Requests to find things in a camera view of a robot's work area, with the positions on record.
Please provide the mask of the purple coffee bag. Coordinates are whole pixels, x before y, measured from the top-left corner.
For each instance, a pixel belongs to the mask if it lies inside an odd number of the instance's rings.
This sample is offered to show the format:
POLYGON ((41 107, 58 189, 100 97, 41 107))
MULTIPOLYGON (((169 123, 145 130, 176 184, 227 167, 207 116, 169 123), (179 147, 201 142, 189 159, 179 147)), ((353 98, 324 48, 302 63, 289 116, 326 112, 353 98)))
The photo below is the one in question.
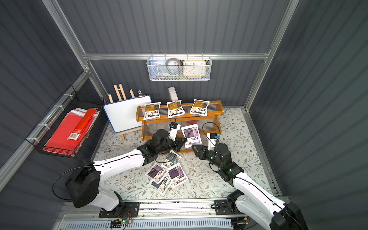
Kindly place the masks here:
POLYGON ((172 188, 177 188, 188 181, 188 177, 179 163, 168 169, 168 172, 172 180, 172 188))
POLYGON ((167 169, 158 164, 155 164, 146 172, 145 175, 158 184, 165 178, 167 174, 167 169))
POLYGON ((187 139, 185 148, 190 148, 192 145, 202 144, 198 124, 181 127, 181 130, 184 137, 187 139))

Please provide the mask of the yellow coffee bag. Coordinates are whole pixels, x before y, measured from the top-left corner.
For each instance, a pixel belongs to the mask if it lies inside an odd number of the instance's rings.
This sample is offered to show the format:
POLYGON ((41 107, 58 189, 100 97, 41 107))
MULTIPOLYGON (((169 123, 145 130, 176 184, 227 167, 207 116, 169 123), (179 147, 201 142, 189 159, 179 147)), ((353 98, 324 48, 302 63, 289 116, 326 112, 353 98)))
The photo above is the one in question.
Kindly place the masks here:
POLYGON ((168 118, 174 118, 185 114, 182 100, 167 102, 168 118))
POLYGON ((206 117, 208 115, 209 105, 210 105, 210 101, 195 99, 189 113, 191 115, 199 115, 199 116, 206 117))
POLYGON ((158 103, 146 103, 144 106, 144 120, 160 118, 160 106, 161 102, 158 103))

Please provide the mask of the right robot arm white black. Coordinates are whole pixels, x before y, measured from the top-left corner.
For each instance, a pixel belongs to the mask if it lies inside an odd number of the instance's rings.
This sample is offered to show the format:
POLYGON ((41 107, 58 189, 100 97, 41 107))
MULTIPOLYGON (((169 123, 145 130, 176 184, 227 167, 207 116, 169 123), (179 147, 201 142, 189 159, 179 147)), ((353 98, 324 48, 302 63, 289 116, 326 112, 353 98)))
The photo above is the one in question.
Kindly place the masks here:
POLYGON ((232 160, 226 144, 217 144, 212 150, 203 145, 193 145, 192 149, 196 157, 216 166, 219 176, 235 188, 227 196, 229 210, 249 216, 265 230, 308 229, 301 209, 293 202, 287 204, 254 182, 232 160))

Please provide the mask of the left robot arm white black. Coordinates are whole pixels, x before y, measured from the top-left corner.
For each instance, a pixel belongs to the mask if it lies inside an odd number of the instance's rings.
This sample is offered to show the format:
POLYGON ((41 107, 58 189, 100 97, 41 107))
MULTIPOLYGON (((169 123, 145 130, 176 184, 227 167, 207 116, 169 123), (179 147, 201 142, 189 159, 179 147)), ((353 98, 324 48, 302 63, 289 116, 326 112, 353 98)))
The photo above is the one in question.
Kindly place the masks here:
POLYGON ((184 137, 172 139, 168 131, 159 129, 151 140, 126 154, 95 162, 83 160, 82 166, 75 168, 65 182, 74 207, 92 205, 106 211, 122 210, 125 206, 122 197, 118 192, 102 188, 104 181, 125 171, 145 166, 157 160, 160 154, 172 150, 179 152, 186 142, 184 137))

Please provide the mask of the blue-grey coffee bag back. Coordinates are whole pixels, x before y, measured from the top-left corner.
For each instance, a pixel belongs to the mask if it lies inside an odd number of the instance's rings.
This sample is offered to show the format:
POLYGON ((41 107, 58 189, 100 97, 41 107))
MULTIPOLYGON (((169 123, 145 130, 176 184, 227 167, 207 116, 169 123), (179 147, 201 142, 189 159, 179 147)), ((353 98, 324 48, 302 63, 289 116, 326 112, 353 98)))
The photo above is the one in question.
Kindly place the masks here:
POLYGON ((174 150, 171 150, 170 153, 167 155, 164 163, 162 163, 162 167, 165 169, 172 168, 174 165, 178 164, 181 159, 182 156, 180 156, 174 150))

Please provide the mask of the blue-grey coffee bag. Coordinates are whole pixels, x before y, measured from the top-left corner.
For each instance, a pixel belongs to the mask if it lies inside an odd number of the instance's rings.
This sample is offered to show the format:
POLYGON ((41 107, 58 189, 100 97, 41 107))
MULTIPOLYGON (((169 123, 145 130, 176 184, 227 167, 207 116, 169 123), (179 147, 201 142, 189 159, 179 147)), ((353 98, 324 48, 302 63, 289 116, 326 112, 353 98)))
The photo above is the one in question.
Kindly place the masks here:
POLYGON ((162 167, 165 169, 172 168, 174 165, 178 164, 181 159, 182 156, 180 156, 174 150, 171 150, 170 153, 167 155, 164 163, 162 163, 162 167))
POLYGON ((172 179, 165 177, 160 183, 150 182, 150 186, 156 188, 161 195, 165 195, 172 184, 172 179))

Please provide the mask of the blue-grey coffee bag front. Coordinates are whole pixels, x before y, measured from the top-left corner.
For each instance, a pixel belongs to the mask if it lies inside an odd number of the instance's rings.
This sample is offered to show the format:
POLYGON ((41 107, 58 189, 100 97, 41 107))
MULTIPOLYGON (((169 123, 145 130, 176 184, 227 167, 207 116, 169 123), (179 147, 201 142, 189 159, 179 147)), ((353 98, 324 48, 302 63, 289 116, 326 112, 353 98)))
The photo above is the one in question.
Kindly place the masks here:
POLYGON ((160 183, 150 182, 150 186, 156 188, 161 195, 165 195, 172 184, 172 179, 165 177, 160 183))

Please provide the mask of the yellow square clock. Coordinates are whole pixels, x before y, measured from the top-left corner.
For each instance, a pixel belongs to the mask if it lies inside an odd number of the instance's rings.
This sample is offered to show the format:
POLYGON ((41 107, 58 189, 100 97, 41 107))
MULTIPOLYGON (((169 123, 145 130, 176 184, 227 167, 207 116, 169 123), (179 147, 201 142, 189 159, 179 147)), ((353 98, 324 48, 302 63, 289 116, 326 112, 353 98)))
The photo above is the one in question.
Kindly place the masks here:
POLYGON ((184 60, 183 75, 189 78, 205 77, 207 73, 207 63, 205 60, 184 60))

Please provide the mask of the wooden easel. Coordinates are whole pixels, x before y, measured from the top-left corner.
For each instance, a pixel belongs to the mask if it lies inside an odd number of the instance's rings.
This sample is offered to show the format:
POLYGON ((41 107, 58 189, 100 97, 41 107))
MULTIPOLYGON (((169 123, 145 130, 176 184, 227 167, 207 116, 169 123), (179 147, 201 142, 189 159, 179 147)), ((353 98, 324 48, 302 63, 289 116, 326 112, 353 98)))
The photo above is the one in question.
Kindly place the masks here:
MULTIPOLYGON (((124 91, 124 88, 123 88, 122 84, 113 85, 113 86, 114 86, 115 92, 117 94, 118 101, 124 101, 124 100, 128 99, 126 94, 125 94, 125 91, 124 91)), ((130 90, 129 93, 131 95, 131 99, 135 98, 133 90, 130 90)), ((110 103, 114 102, 111 94, 108 94, 108 98, 109 98, 110 103)))

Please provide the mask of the blue box in basket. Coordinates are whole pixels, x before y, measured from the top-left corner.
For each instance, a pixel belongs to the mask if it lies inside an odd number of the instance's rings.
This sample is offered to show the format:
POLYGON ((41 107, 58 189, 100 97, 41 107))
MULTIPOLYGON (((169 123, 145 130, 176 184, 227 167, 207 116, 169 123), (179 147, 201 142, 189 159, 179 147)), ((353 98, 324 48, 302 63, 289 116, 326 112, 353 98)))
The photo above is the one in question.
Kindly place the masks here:
POLYGON ((166 60, 149 60, 149 67, 165 66, 166 60))

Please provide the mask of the round tape roll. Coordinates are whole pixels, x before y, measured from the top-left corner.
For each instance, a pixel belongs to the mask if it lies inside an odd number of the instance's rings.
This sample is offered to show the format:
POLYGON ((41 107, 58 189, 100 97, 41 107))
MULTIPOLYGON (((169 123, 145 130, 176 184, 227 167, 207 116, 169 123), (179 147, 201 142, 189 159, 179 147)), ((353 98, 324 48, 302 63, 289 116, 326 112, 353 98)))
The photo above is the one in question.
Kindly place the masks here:
POLYGON ((177 58, 170 58, 166 61, 165 70, 169 75, 177 75, 180 71, 180 61, 177 58))

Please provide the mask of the red long box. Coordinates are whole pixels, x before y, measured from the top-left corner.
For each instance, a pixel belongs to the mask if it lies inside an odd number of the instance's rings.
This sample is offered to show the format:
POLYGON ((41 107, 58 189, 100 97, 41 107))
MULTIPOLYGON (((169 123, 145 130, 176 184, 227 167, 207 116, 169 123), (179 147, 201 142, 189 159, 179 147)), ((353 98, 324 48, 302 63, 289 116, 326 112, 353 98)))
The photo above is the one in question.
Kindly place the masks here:
POLYGON ((69 135, 69 140, 77 141, 85 128, 87 127, 89 121, 93 118, 93 116, 96 114, 97 109, 96 108, 90 108, 87 110, 87 112, 83 115, 80 122, 77 124, 73 132, 69 135))

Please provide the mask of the red folder stack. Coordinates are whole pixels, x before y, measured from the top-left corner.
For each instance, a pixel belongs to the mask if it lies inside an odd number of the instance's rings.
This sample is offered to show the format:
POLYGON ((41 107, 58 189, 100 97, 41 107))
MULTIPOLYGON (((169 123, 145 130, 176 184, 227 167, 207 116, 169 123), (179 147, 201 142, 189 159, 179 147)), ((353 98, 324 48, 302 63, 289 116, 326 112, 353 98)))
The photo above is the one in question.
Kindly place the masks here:
POLYGON ((67 113, 52 137, 44 145, 43 151, 56 155, 74 157, 99 115, 99 111, 97 111, 77 141, 69 140, 69 135, 73 132, 87 110, 75 108, 67 113))

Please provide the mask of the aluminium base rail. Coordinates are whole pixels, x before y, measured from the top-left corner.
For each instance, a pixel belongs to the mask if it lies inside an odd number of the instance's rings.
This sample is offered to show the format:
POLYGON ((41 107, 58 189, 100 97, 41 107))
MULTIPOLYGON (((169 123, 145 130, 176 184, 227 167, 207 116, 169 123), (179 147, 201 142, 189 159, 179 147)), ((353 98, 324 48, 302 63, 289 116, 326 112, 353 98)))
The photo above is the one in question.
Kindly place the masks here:
MULTIPOLYGON (((211 208, 215 200, 225 200, 225 198, 139 200, 138 216, 134 220, 250 216, 249 213, 227 215, 220 213, 211 208)), ((66 202, 57 221, 99 220, 100 211, 100 208, 92 205, 75 208, 71 202, 66 202)))

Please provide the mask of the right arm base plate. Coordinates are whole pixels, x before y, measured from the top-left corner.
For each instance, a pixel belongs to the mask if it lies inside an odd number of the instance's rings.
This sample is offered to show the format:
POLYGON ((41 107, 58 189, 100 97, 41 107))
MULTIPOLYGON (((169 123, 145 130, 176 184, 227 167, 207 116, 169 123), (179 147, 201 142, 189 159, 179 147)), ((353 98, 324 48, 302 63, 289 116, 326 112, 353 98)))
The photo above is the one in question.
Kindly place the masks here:
POLYGON ((229 203, 226 199, 215 200, 211 207, 214 208, 216 215, 245 215, 233 203, 229 203))

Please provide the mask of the white whiteboard blue frame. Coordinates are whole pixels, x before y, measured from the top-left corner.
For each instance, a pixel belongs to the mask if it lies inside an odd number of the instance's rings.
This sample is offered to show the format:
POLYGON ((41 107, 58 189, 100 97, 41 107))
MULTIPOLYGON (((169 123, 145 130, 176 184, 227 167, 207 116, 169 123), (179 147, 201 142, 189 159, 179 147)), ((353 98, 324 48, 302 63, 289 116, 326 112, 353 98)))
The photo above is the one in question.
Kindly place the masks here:
POLYGON ((131 98, 115 103, 105 104, 103 109, 115 133, 142 127, 142 122, 136 120, 138 106, 151 103, 150 95, 131 98))

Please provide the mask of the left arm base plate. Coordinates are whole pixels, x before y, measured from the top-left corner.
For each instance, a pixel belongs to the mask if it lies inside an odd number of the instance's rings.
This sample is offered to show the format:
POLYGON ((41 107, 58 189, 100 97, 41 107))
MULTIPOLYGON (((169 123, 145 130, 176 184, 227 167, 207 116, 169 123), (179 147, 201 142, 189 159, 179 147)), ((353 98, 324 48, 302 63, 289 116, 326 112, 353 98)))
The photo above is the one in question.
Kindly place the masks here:
POLYGON ((124 202, 123 204, 119 204, 112 211, 101 209, 99 213, 99 218, 135 218, 138 216, 139 209, 139 202, 124 202))

